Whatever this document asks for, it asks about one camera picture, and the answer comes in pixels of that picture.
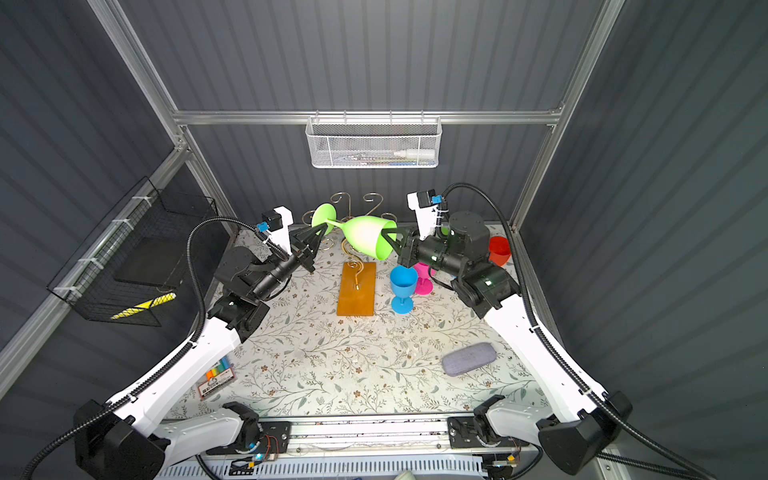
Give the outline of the blue wine glass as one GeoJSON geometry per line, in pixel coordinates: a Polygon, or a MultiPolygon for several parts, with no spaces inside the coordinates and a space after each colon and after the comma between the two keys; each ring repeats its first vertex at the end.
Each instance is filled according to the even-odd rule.
{"type": "Polygon", "coordinates": [[[414,308],[412,296],[415,294],[419,277],[414,268],[397,265],[390,273],[390,286],[394,294],[391,307],[396,314],[405,315],[414,308]]]}

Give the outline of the red wine glass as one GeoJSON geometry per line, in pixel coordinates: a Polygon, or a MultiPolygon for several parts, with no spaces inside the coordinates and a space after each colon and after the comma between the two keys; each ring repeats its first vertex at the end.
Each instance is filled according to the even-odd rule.
{"type": "Polygon", "coordinates": [[[488,246],[490,262],[504,267],[511,259],[511,248],[509,241],[503,236],[492,236],[488,246]]]}

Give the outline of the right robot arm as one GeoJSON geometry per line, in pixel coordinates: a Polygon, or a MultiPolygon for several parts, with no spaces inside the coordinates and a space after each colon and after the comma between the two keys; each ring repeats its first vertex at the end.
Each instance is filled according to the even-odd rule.
{"type": "Polygon", "coordinates": [[[579,473],[616,439],[630,401],[608,393],[536,320],[522,274],[491,261],[491,232],[479,215],[458,212],[444,221],[440,214],[420,209],[417,227],[385,227],[378,238],[400,265],[449,274],[452,291],[512,347],[548,402],[546,409],[525,407],[495,395],[474,410],[476,436],[486,444],[523,440],[564,473],[579,473]]]}

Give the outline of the pink wine glass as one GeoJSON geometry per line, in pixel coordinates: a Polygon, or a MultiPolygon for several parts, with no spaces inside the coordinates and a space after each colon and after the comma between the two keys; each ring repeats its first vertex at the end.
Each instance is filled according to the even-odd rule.
{"type": "Polygon", "coordinates": [[[429,274],[430,267],[419,262],[416,263],[413,268],[418,275],[415,293],[421,296],[429,295],[434,289],[434,284],[429,274]]]}

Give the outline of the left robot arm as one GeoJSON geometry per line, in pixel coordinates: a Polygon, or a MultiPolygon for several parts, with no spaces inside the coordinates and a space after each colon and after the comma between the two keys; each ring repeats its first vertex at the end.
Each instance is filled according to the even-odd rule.
{"type": "Polygon", "coordinates": [[[229,402],[211,414],[165,423],[180,397],[214,364],[243,344],[269,313],[269,300],[298,269],[314,270],[326,224],[293,232],[255,231],[270,250],[261,260],[246,247],[227,250],[215,272],[224,294],[205,307],[190,336],[106,403],[90,401],[70,432],[77,465],[95,479],[153,479],[164,468],[219,447],[241,455],[268,451],[259,416],[229,402]]]}

